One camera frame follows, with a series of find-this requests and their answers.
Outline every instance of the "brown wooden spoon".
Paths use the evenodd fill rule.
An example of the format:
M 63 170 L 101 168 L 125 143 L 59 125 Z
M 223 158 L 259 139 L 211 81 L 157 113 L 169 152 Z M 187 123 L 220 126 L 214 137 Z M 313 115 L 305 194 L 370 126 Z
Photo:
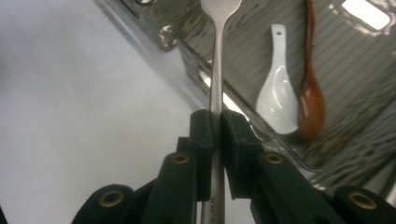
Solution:
M 304 82 L 299 96 L 299 130 L 307 141 L 314 140 L 322 131 L 325 120 L 325 104 L 312 67 L 312 46 L 315 30 L 312 0 L 305 0 L 305 53 Z

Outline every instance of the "spoon handle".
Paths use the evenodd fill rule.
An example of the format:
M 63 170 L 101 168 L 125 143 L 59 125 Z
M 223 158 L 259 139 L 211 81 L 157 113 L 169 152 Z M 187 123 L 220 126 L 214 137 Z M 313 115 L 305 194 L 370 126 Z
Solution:
M 213 135 L 213 157 L 211 194 L 209 202 L 202 203 L 202 224 L 224 224 L 224 167 L 221 165 L 221 115 L 222 115 L 222 42 L 224 23 L 215 23 L 215 49 L 213 55 L 213 70 L 210 85 L 209 111 L 211 112 L 210 123 Z
M 315 14 L 312 0 L 305 0 L 306 26 L 305 26 L 305 70 L 312 70 L 312 47 L 314 45 Z
M 271 33 L 273 38 L 273 59 L 270 73 L 280 66 L 286 65 L 286 29 L 285 26 L 279 24 L 271 25 Z

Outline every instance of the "metal fork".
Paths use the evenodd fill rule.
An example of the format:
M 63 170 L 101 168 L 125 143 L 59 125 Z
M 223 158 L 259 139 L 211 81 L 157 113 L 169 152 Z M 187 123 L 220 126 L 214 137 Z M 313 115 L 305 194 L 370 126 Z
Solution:
M 202 205 L 202 224 L 224 224 L 224 167 L 221 165 L 220 139 L 222 114 L 222 46 L 225 22 L 240 7 L 242 0 L 201 0 L 204 12 L 215 25 L 215 48 L 212 63 L 209 110 L 214 139 L 211 196 Z

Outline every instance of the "white table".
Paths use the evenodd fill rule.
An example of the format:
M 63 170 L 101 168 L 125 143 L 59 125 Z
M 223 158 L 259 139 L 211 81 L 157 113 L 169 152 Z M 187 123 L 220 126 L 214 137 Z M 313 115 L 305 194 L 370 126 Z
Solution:
M 10 224 L 70 223 L 97 189 L 138 189 L 207 97 L 91 0 L 0 1 L 0 204 Z M 253 223 L 249 201 L 226 222 Z

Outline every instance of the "ceramic spoon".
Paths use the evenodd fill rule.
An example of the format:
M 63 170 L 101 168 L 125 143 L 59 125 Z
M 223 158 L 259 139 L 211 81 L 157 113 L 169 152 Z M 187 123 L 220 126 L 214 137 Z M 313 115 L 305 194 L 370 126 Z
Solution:
M 297 97 L 290 85 L 286 68 L 286 28 L 271 25 L 273 59 L 256 104 L 256 111 L 280 134 L 297 130 Z

